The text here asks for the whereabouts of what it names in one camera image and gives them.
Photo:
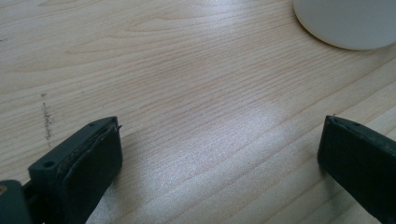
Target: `wooden table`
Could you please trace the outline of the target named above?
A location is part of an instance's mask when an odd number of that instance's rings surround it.
[[[0,2],[0,179],[118,116],[89,223],[376,223],[317,164],[326,115],[396,139],[396,46],[352,51],[291,0]]]

